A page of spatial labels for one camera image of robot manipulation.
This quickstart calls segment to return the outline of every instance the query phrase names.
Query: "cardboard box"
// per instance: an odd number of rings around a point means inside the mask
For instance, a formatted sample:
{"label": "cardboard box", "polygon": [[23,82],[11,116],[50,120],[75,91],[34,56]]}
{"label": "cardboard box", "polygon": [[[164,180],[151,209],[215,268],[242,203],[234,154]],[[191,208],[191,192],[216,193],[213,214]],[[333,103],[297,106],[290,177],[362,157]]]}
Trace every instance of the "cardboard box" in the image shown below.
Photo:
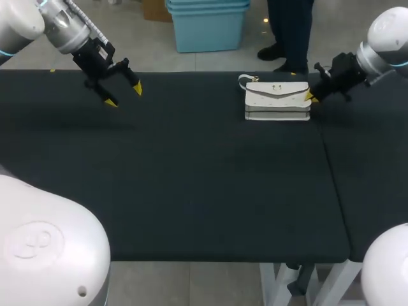
{"label": "cardboard box", "polygon": [[143,0],[142,6],[145,20],[173,22],[164,0]]}

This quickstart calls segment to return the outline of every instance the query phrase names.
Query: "black table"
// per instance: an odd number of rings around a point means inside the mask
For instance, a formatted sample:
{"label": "black table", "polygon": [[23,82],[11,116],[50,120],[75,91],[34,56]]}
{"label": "black table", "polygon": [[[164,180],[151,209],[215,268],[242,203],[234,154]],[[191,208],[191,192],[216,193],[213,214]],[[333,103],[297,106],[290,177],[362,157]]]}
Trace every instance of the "black table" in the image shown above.
{"label": "black table", "polygon": [[351,243],[362,262],[383,232],[408,222],[408,83],[393,75],[316,108]]}
{"label": "black table", "polygon": [[0,163],[91,210],[113,260],[348,258],[314,122],[245,121],[238,73],[140,76],[143,99],[107,84],[115,110],[78,71],[0,72]]}

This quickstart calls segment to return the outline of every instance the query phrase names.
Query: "black pants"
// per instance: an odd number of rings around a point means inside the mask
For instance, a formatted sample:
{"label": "black pants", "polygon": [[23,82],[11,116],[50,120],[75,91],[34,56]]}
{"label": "black pants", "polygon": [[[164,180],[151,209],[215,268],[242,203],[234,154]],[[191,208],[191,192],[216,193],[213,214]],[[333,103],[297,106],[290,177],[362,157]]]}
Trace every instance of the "black pants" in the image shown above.
{"label": "black pants", "polygon": [[288,64],[307,67],[314,0],[268,0],[269,23]]}

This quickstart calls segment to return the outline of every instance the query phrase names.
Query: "white handbag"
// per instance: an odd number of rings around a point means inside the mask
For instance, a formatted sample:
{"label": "white handbag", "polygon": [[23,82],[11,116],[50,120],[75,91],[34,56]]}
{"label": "white handbag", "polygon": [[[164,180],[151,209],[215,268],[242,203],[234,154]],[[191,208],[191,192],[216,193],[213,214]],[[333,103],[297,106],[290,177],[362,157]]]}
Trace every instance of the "white handbag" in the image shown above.
{"label": "white handbag", "polygon": [[245,90],[247,120],[309,120],[311,99],[307,82],[259,82],[259,78],[240,75]]}

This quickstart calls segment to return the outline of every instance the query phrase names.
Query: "tiled floor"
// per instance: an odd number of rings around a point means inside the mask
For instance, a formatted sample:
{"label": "tiled floor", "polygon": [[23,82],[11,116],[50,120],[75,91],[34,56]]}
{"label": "tiled floor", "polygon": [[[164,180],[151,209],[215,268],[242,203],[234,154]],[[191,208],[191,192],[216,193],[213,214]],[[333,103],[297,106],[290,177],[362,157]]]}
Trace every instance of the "tiled floor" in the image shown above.
{"label": "tiled floor", "polygon": [[[266,0],[252,0],[240,50],[178,54],[171,24],[148,22],[140,4],[109,6],[107,1],[77,0],[135,71],[270,71],[282,63],[261,62],[256,52],[273,38],[266,17]],[[387,8],[406,0],[316,0],[310,41],[310,67],[328,65],[340,52],[354,52],[371,21]],[[42,37],[2,69],[76,69]],[[351,290],[360,296],[360,287]],[[259,267],[236,263],[113,263],[110,306],[260,306]],[[302,299],[292,306],[304,305]]]}

